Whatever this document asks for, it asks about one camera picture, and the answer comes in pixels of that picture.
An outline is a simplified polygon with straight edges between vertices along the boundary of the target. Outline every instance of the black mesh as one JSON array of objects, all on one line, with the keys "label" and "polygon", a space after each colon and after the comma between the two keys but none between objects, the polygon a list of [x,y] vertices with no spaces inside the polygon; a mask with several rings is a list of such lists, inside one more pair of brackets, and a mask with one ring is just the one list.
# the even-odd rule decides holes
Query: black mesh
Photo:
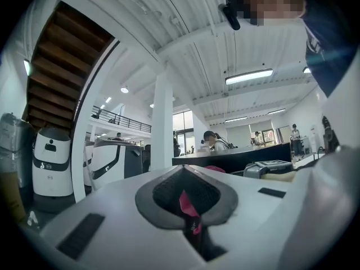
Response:
[{"label": "black mesh", "polygon": [[157,185],[152,196],[159,207],[183,217],[179,203],[183,191],[200,216],[220,200],[220,191],[217,188],[185,168]]}]

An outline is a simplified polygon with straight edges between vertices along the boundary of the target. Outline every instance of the plastic wrap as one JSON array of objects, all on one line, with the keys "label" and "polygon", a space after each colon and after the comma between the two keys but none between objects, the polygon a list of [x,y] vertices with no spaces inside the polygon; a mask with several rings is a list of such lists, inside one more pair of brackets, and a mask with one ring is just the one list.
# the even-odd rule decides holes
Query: plastic wrap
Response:
[{"label": "plastic wrap", "polygon": [[17,173],[19,187],[32,183],[33,127],[13,114],[0,119],[0,175]]}]

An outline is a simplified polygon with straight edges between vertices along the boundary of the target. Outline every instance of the ceiling light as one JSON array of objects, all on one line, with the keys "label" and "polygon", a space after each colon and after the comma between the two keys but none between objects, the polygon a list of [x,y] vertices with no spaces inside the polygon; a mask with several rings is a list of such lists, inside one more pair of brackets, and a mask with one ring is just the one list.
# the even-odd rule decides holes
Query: ceiling light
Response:
[{"label": "ceiling light", "polygon": [[240,121],[240,120],[245,120],[248,117],[242,117],[242,118],[236,118],[236,119],[230,119],[230,120],[226,120],[225,123],[229,123],[229,122],[235,122],[235,121]]},{"label": "ceiling light", "polygon": [[248,80],[253,80],[253,79],[258,79],[258,78],[263,78],[263,77],[269,77],[273,73],[274,73],[274,71],[272,69],[250,72],[250,73],[226,78],[225,83],[226,83],[226,85],[231,85],[231,84],[235,84],[235,83],[239,83],[239,82],[243,82],[243,81],[248,81]]},{"label": "ceiling light", "polygon": [[30,75],[30,63],[29,63],[29,61],[24,60],[24,65],[25,65],[26,74],[29,76]]},{"label": "ceiling light", "polygon": [[281,109],[281,110],[277,110],[277,111],[272,111],[272,112],[269,112],[268,115],[271,115],[271,114],[276,114],[276,113],[280,113],[280,112],[284,112],[286,109]]}]

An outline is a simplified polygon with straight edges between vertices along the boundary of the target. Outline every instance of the desk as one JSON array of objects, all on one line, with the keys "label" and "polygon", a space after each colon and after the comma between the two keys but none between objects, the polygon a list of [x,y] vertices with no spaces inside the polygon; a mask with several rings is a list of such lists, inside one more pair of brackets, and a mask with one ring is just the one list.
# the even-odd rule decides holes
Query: desk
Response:
[{"label": "desk", "polygon": [[245,147],[218,152],[200,152],[173,158],[175,165],[216,166],[226,173],[242,171],[246,165],[257,161],[282,160],[291,162],[290,143],[264,148]]}]

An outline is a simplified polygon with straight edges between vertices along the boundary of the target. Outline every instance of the black metal railing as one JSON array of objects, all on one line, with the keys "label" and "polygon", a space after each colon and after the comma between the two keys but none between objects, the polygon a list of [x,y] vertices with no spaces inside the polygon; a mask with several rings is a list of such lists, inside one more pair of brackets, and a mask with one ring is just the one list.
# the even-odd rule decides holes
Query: black metal railing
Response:
[{"label": "black metal railing", "polygon": [[121,115],[117,115],[117,114],[109,112],[107,110],[100,109],[99,107],[96,107],[96,106],[92,107],[91,117],[94,119],[108,122],[110,124],[115,124],[115,125],[123,126],[126,128],[151,133],[150,125],[123,117]]}]

